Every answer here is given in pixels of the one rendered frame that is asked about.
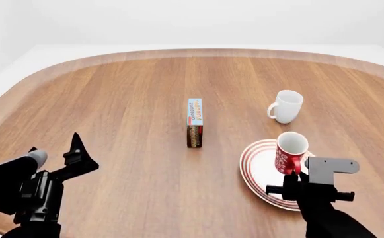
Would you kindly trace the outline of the red mug white inside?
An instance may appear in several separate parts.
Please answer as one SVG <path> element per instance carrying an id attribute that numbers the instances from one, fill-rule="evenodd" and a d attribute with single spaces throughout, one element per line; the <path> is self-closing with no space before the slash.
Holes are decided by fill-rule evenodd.
<path id="1" fill-rule="evenodd" d="M 301 160 L 308 151 L 307 138 L 297 132 L 284 132 L 276 140 L 275 168 L 281 174 L 301 173 Z"/>

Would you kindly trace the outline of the chocolate pudding box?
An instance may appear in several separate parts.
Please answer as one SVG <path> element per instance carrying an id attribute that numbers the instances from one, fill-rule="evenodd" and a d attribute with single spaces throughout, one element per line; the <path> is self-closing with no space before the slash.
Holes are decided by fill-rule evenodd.
<path id="1" fill-rule="evenodd" d="M 201 148 L 203 140 L 202 99 L 188 99 L 186 140 L 188 148 Z"/>

